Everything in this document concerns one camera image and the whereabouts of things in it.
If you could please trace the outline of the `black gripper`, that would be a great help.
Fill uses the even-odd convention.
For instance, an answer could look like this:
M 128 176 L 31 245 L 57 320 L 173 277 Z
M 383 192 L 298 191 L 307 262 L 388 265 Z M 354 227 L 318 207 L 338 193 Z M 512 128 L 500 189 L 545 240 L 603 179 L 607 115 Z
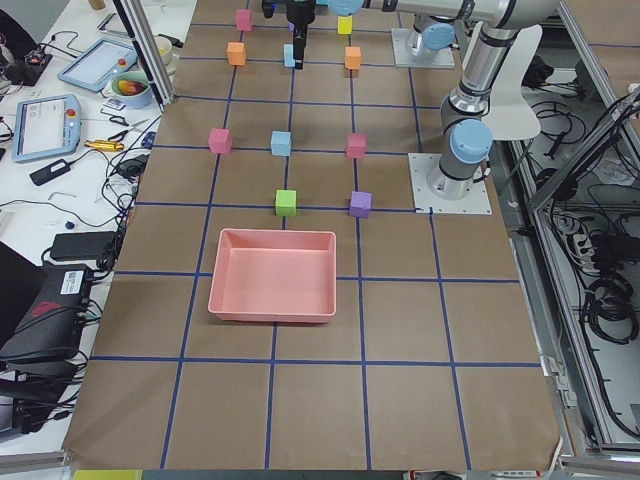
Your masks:
M 292 45 L 296 69 L 304 68 L 304 28 L 312 24 L 316 15 L 315 0 L 287 0 L 287 20 L 294 25 Z

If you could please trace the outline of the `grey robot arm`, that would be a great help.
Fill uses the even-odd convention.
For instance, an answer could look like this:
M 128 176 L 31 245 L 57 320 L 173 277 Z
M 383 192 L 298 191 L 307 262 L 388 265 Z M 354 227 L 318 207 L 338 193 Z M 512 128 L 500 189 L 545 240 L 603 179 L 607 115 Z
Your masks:
M 330 1 L 339 16 L 362 8 L 412 13 L 448 20 L 482 23 L 478 39 L 459 84 L 441 105 L 445 148 L 439 163 L 426 176 L 429 189 L 446 200 L 467 195 L 479 164 L 492 147 L 493 136 L 481 121 L 489 106 L 495 80 L 519 32 L 540 24 L 557 8 L 556 1 Z
M 453 24 L 454 20 L 448 17 L 415 14 L 406 40 L 409 54 L 419 58 L 450 47 L 455 40 Z

